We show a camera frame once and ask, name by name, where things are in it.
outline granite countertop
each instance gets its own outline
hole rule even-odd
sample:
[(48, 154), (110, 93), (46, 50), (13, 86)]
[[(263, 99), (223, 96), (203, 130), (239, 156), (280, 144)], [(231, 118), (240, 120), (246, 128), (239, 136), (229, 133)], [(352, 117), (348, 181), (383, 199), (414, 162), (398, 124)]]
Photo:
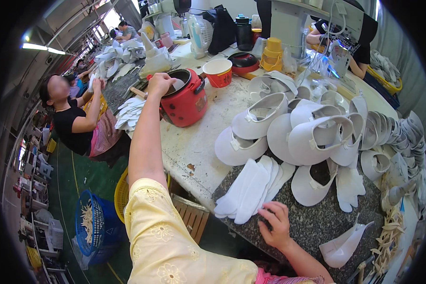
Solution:
[[(135, 64), (136, 66), (140, 66), (142, 68), (142, 66), (145, 65), (145, 61), (144, 59), (141, 59), (136, 61)], [(137, 89), (140, 89), (140, 87), (143, 87), (147, 83), (146, 79), (140, 79), (139, 70), (140, 69), (130, 71), (125, 76), (115, 80), (115, 82), (112, 82), (112, 79), (114, 78), (114, 76), (112, 76), (107, 82), (104, 90), (102, 90), (102, 95), (106, 99), (107, 105), (114, 115), (118, 113), (118, 107), (122, 105), (127, 99), (129, 99), (131, 95), (134, 95), (129, 91), (128, 96), (123, 98), (123, 95), (126, 93), (126, 90), (134, 82), (136, 82), (137, 80), (141, 81), (135, 86)]]
[[(282, 163), (282, 161), (275, 157), (270, 150), (267, 151), (266, 155), (273, 157), (279, 164)], [(360, 159), (358, 159), (358, 172), (363, 176), (366, 195), (358, 196), (358, 207), (353, 208), (351, 213), (345, 213), (339, 208), (336, 198), (335, 182), (331, 185), (324, 200), (312, 207), (302, 206), (295, 200), (290, 190), (292, 178), (285, 183), (274, 199), (275, 201), (284, 203), (289, 208), (290, 236), (305, 251), (310, 253), (327, 268), (336, 283), (345, 283), (346, 279), (357, 269), (358, 264), (371, 256), (370, 249), (378, 248), (378, 242), (375, 239), (380, 236), (382, 231), (381, 227), (384, 222), (385, 213), (380, 208), (380, 190), (363, 174), (359, 161)], [(232, 168), (212, 194), (213, 200), (217, 200), (227, 192), (243, 167), (244, 166), (238, 166)], [(321, 184), (326, 184), (330, 179), (326, 162), (312, 166), (311, 174), (312, 177)], [(371, 221), (375, 223), (365, 230), (357, 249), (343, 267), (340, 269), (329, 267), (322, 257), (319, 245), (337, 238), (346, 230), (350, 229), (358, 213), (360, 213), (358, 223), (367, 224)], [(265, 221), (269, 228), (270, 226), (259, 214), (251, 217), (251, 219), (243, 225), (237, 225), (233, 222), (233, 219), (229, 218), (220, 220), (278, 261), (287, 262), (285, 256), (281, 252), (267, 245), (263, 240), (259, 232), (257, 220)], [(365, 275), (371, 268), (372, 265), (366, 267)]]

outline ceiling light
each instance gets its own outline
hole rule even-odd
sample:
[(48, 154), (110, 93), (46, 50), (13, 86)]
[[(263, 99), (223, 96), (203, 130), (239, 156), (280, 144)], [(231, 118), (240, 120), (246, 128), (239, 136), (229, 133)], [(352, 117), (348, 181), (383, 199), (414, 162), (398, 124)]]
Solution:
[(22, 48), (26, 49), (39, 49), (39, 50), (47, 50), (47, 47), (38, 44), (24, 43)]
[(64, 51), (56, 50), (56, 49), (53, 49), (53, 48), (48, 48), (48, 51), (52, 52), (52, 53), (56, 53), (56, 54), (62, 54), (62, 55), (66, 54)]

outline yellow line on floor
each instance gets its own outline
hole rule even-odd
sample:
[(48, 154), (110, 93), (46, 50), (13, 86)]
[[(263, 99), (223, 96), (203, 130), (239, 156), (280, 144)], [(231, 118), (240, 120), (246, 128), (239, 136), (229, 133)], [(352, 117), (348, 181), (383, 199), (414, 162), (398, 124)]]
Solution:
[(110, 268), (110, 270), (115, 275), (115, 277), (117, 278), (117, 280), (120, 281), (120, 284), (123, 284), (123, 281), (121, 281), (120, 277), (115, 273), (115, 270), (112, 268), (112, 266), (109, 264), (109, 262), (107, 263), (107, 266)]
[[(62, 211), (62, 220), (63, 220), (63, 225), (65, 226), (64, 231), (66, 232), (66, 236), (68, 237), (68, 242), (69, 242), (69, 245), (71, 246), (71, 251), (74, 253), (73, 244), (71, 243), (71, 238), (69, 237), (68, 230), (66, 229), (65, 217), (63, 215), (63, 208), (62, 208), (62, 199), (60, 198), (60, 186), (58, 184), (58, 149), (59, 149), (59, 147), (60, 147), (60, 139), (57, 142), (57, 190), (58, 190), (58, 200), (60, 201), (60, 211)], [(82, 269), (80, 269), (80, 271), (82, 271), (82, 274), (84, 275), (85, 280), (87, 281), (87, 283), (90, 284), (90, 281), (88, 280), (88, 278), (85, 275), (84, 271)]]
[[(79, 186), (77, 185), (76, 168), (74, 167), (73, 151), (71, 151), (71, 160), (73, 162), (74, 182), (76, 183), (77, 195), (79, 196)], [(58, 183), (58, 150), (57, 150), (57, 183)], [(107, 263), (107, 265), (110, 268), (110, 270), (112, 271), (112, 273), (115, 275), (115, 278), (117, 278), (117, 280), (120, 282), (120, 284), (123, 284), (123, 281), (121, 281), (120, 277), (115, 273), (115, 270), (112, 268), (112, 266), (109, 263)]]
[(80, 197), (80, 195), (79, 195), (79, 186), (77, 186), (76, 168), (74, 167), (74, 155), (73, 155), (73, 151), (71, 151), (71, 160), (73, 161), (73, 173), (74, 173), (74, 181), (76, 182), (77, 197)]

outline black bag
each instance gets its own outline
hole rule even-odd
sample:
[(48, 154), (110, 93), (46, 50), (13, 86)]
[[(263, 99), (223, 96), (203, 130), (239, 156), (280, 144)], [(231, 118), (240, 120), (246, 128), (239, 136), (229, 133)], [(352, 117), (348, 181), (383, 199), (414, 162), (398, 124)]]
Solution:
[(209, 53), (216, 55), (236, 42), (235, 35), (237, 34), (237, 26), (229, 15), (229, 12), (227, 12), (227, 9), (222, 5), (202, 11), (205, 12), (194, 15), (201, 15), (213, 25), (213, 39), (210, 43)]

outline red rice cooker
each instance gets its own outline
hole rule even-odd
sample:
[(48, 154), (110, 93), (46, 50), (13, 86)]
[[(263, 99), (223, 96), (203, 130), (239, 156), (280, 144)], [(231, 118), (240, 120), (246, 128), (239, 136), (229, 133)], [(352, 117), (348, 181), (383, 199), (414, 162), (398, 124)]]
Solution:
[(178, 127), (192, 125), (199, 121), (207, 110), (205, 80), (191, 69), (177, 69), (168, 72), (185, 84), (177, 91), (165, 94), (161, 99), (159, 113), (165, 121)]

